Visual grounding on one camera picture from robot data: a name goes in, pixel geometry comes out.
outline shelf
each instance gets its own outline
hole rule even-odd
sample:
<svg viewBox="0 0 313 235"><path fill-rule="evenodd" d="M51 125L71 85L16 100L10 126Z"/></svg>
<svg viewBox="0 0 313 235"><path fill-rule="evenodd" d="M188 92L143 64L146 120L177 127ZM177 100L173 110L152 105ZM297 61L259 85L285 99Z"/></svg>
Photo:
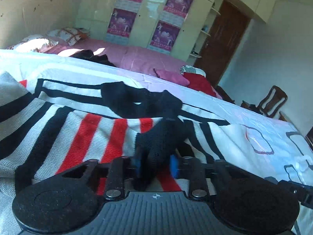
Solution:
<svg viewBox="0 0 313 235"><path fill-rule="evenodd" d="M204 34L206 34L206 35L208 35L208 36L211 36L211 34L205 32L205 31L202 31L202 30L201 30L201 32L204 33Z"/></svg>
<svg viewBox="0 0 313 235"><path fill-rule="evenodd" d="M196 58L202 58L202 56L198 56L198 55L196 55L196 54L190 54L190 56L193 56L193 57L196 57Z"/></svg>
<svg viewBox="0 0 313 235"><path fill-rule="evenodd" d="M211 11L213 11L214 13L216 13L219 16L221 15L221 13L213 7L211 8Z"/></svg>

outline cushion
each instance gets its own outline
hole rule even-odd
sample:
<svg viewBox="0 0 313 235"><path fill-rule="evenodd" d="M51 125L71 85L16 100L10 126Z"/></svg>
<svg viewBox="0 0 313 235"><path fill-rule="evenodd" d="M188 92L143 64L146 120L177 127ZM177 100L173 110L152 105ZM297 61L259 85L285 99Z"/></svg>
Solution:
<svg viewBox="0 0 313 235"><path fill-rule="evenodd" d="M167 80L169 82L173 82L181 86L189 85L189 81L177 72L168 71L168 70L155 70L155 69L154 71L156 75L163 80Z"/></svg>
<svg viewBox="0 0 313 235"><path fill-rule="evenodd" d="M190 65L184 65L183 67L181 67L180 69L180 73L183 74L184 72L188 72L188 73L196 73L196 74L200 74L204 77L206 77L206 73L205 71L199 69L199 68L195 68L193 66Z"/></svg>
<svg viewBox="0 0 313 235"><path fill-rule="evenodd" d="M44 37L39 34L30 35L18 44L8 47L7 49L17 52L38 52L44 53L58 44L57 40L52 40L50 37Z"/></svg>
<svg viewBox="0 0 313 235"><path fill-rule="evenodd" d="M216 97L216 93L213 91L212 85L204 76L188 72L184 72L183 76L190 82L188 88Z"/></svg>
<svg viewBox="0 0 313 235"><path fill-rule="evenodd" d="M81 39L87 39L89 34L89 31L84 28L71 27L53 30L47 33L48 36L61 38L62 40L66 41L70 46L73 46Z"/></svg>

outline brown door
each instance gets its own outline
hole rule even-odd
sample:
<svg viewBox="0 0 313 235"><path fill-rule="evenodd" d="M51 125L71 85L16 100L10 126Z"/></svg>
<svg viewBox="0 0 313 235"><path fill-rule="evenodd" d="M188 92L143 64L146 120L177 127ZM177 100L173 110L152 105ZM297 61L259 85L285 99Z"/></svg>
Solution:
<svg viewBox="0 0 313 235"><path fill-rule="evenodd" d="M216 86L226 70L250 19L226 0L223 1L195 67L206 72L207 80Z"/></svg>

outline black foam pad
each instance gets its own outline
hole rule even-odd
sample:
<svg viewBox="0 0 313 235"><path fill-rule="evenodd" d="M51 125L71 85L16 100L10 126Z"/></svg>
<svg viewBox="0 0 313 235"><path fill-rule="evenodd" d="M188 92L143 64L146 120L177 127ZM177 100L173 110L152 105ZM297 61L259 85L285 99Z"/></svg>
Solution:
<svg viewBox="0 0 313 235"><path fill-rule="evenodd" d="M244 233L271 235L291 230L300 206L292 193L268 181L236 179L217 194L214 209Z"/></svg>

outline headboard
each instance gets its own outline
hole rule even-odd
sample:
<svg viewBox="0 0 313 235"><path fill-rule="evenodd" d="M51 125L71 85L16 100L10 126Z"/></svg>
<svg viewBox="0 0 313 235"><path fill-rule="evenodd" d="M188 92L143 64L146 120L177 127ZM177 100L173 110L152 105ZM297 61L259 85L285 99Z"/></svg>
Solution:
<svg viewBox="0 0 313 235"><path fill-rule="evenodd" d="M0 0L0 48L71 26L71 16L68 0Z"/></svg>

